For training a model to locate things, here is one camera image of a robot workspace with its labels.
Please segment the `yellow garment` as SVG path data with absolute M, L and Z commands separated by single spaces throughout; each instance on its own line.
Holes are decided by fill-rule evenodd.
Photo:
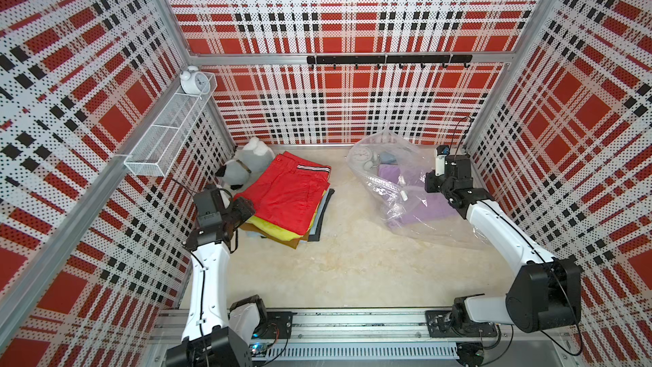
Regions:
M 321 202 L 318 205 L 318 209 L 315 211 L 315 213 L 312 216 L 312 220 L 310 222 L 310 226 L 307 230 L 307 232 L 303 235 L 299 235 L 297 233 L 294 233 L 292 231 L 288 231 L 287 229 L 283 229 L 282 227 L 272 224 L 266 220 L 260 219 L 259 217 L 253 216 L 250 219 L 246 221 L 246 226 L 244 226 L 244 229 L 246 230 L 252 230 L 253 228 L 256 228 L 260 232 L 264 233 L 268 238 L 274 238 L 281 243 L 292 243 L 292 241 L 295 240 L 304 240 L 304 241 L 309 241 L 309 238 L 311 236 L 314 236 L 317 234 L 317 225 L 318 225 L 318 220 L 319 220 L 319 215 L 322 213 L 322 210 L 324 209 L 324 205 L 326 203 L 326 198 L 329 196 L 329 192 L 324 192 L 323 197 Z

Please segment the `purple garment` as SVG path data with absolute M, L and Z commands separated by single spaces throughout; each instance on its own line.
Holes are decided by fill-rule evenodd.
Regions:
M 423 168 L 380 164 L 378 175 L 385 186 L 380 190 L 380 196 L 386 206 L 385 222 L 391 229 L 429 224 L 457 215 L 442 194 L 426 193 Z M 409 199 L 406 202 L 400 197 L 401 190 L 407 192 Z

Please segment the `clear plastic vacuum bag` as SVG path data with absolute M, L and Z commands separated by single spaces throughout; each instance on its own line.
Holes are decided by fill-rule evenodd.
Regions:
M 392 234 L 442 246 L 489 247 L 442 194 L 425 191 L 434 158 L 417 145 L 385 129 L 354 144 L 346 163 L 375 200 L 375 217 Z

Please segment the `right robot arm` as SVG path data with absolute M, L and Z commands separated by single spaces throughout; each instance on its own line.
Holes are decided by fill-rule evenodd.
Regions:
M 582 317 L 582 270 L 559 259 L 510 220 L 483 188 L 476 188 L 467 155 L 448 146 L 436 150 L 436 166 L 424 189 L 442 195 L 462 219 L 485 236 L 514 274 L 502 296 L 474 295 L 455 299 L 448 325 L 456 331 L 484 324 L 511 325 L 525 333 L 578 326 Z

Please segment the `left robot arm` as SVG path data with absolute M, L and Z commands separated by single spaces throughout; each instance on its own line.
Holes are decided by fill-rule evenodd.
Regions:
M 265 332 L 268 312 L 254 295 L 227 305 L 229 260 L 252 203 L 209 185 L 193 196 L 195 229 L 183 244 L 192 260 L 192 291 L 181 343 L 166 351 L 166 366 L 252 366 L 250 341 Z

